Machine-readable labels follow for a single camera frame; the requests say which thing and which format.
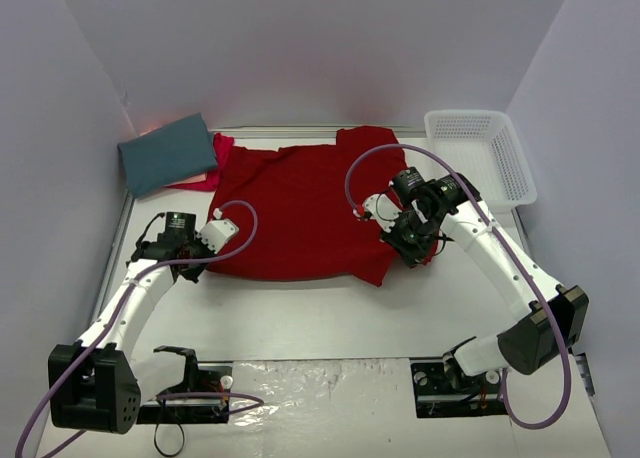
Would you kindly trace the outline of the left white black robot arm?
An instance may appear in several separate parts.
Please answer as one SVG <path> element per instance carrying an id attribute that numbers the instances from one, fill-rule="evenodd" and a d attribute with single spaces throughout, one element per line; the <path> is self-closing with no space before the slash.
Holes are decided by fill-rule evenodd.
<path id="1" fill-rule="evenodd" d="M 137 338 L 176 281 L 195 282 L 204 271 L 202 264 L 182 261 L 214 256 L 196 232 L 194 214 L 162 216 L 164 230 L 154 241 L 136 241 L 125 278 L 99 318 L 74 343 L 58 344 L 50 353 L 48 401 L 56 427 L 124 434 L 135 423 L 142 386 L 129 359 Z M 171 260 L 181 263 L 143 273 Z"/>

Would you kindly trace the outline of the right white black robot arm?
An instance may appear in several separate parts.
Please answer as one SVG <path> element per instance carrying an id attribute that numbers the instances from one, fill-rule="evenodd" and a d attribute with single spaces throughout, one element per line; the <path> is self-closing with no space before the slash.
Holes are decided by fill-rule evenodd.
<path id="1" fill-rule="evenodd" d="M 482 339 L 472 338 L 444 356 L 446 384 L 465 391 L 479 375 L 510 367 L 531 375 L 580 338 L 589 299 L 542 270 L 492 218 L 465 177 L 426 181 L 410 167 L 386 194 L 366 199 L 364 209 L 381 228 L 381 240 L 410 268 L 429 261 L 439 239 L 456 243 L 497 289 L 515 323 Z"/>

